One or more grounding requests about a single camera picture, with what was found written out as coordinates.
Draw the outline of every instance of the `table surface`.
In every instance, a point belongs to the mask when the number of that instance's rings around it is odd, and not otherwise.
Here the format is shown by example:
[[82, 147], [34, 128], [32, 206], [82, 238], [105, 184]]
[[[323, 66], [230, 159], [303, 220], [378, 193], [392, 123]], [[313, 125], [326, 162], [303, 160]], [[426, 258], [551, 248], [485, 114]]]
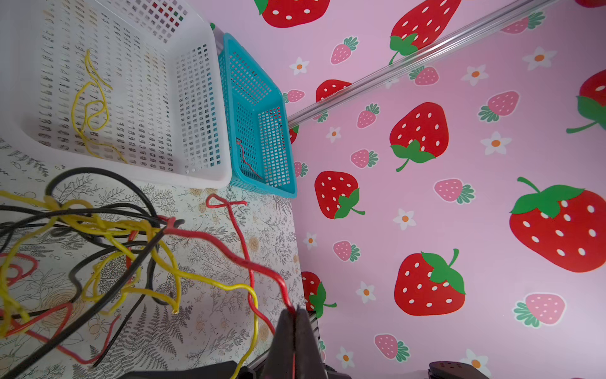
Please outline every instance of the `table surface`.
[[[17, 195], [41, 199], [44, 187], [64, 171], [62, 166], [37, 161], [17, 151], [0, 138], [0, 189]], [[158, 214], [186, 220], [183, 229], [201, 230], [218, 237], [234, 253], [242, 256], [239, 238], [225, 208], [207, 209], [205, 199], [213, 189], [188, 189], [135, 182], [150, 198]], [[294, 303], [304, 304], [300, 279], [295, 227], [289, 200], [259, 195], [235, 187], [226, 187], [218, 194], [230, 201], [246, 200], [248, 206], [235, 206], [235, 214], [244, 233], [251, 259], [279, 272], [288, 284]], [[120, 183], [97, 175], [73, 176], [57, 187], [55, 197], [64, 202], [84, 199], [94, 206], [140, 200]], [[21, 205], [0, 200], [0, 204]], [[1, 219], [18, 220], [23, 215], [3, 212]], [[19, 231], [17, 237], [25, 232]], [[249, 283], [248, 272], [229, 262], [210, 243], [201, 240], [166, 238], [174, 251], [179, 268], [213, 278], [225, 284]], [[28, 240], [19, 250], [39, 260], [39, 268], [30, 277], [11, 287], [11, 294], [28, 310], [46, 309], [64, 303], [75, 292], [67, 272], [86, 254], [100, 248], [85, 242], [75, 233], [54, 238], [48, 233]], [[109, 264], [102, 271], [101, 292], [107, 290], [124, 268]], [[85, 281], [92, 273], [87, 266], [78, 275]], [[154, 288], [174, 292], [174, 281], [166, 271], [156, 267]], [[259, 308], [276, 324], [284, 308], [278, 285], [257, 275], [256, 291]], [[192, 280], [182, 281], [181, 311], [172, 315], [170, 307], [156, 304], [146, 297], [131, 317], [110, 353], [95, 369], [83, 366], [57, 350], [50, 352], [31, 367], [24, 378], [87, 378], [111, 379], [135, 370], [184, 370], [227, 360], [238, 361], [247, 351], [253, 330], [253, 314], [248, 307], [246, 292], [225, 292]], [[63, 346], [89, 359], [102, 349], [107, 329], [120, 313], [128, 313], [139, 295], [132, 294], [110, 317], [97, 314], [74, 333]], [[74, 315], [90, 305], [77, 301]], [[50, 337], [65, 315], [61, 310], [38, 322], [32, 330]], [[252, 360], [269, 348], [271, 333], [259, 320], [259, 343]], [[0, 376], [32, 353], [41, 344], [27, 335], [0, 340]]]

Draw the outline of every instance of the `basket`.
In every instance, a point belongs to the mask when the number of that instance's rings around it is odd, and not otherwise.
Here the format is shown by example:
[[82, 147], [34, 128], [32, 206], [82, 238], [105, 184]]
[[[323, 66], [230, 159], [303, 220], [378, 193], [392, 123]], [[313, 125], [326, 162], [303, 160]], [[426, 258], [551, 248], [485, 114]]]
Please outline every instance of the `basket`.
[[[3, 5], [0, 135], [13, 147], [36, 159], [101, 167], [141, 181], [195, 188], [229, 183], [215, 39], [187, 3], [11, 0]], [[85, 131], [110, 146], [88, 143], [103, 159], [87, 153], [72, 126], [72, 104], [90, 80], [83, 60], [87, 50], [100, 77], [113, 87], [104, 88], [109, 123], [98, 132]], [[84, 104], [95, 99], [99, 91], [91, 86], [78, 101], [78, 126]]]
[[231, 151], [231, 183], [296, 198], [295, 165], [282, 93], [232, 35], [219, 55]]

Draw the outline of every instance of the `teal basket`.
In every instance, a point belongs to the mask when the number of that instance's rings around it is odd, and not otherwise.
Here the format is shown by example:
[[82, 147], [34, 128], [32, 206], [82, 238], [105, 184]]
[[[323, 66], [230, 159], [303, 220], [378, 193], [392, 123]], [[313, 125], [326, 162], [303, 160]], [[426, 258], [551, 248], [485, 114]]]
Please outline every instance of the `teal basket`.
[[219, 68], [231, 153], [231, 184], [296, 198], [293, 152], [282, 92], [230, 34]]

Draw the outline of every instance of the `strawberry print wallpaper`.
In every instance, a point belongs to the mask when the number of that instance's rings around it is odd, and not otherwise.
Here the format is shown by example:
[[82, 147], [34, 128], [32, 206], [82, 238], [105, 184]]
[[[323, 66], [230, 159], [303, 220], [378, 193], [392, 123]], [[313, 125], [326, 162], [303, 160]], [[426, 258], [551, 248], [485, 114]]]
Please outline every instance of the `strawberry print wallpaper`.
[[[295, 128], [295, 230], [327, 364], [354, 379], [426, 378], [438, 360], [606, 377], [605, 19], [561, 0]], [[338, 66], [372, 61], [349, 35]]]
[[[292, 115], [513, 1], [189, 0], [189, 3], [244, 46], [282, 90], [286, 111]], [[526, 25], [513, 27], [512, 32], [532, 29], [540, 22], [540, 17], [533, 19]], [[419, 86], [437, 81], [438, 74], [432, 67], [420, 71], [416, 77]]]

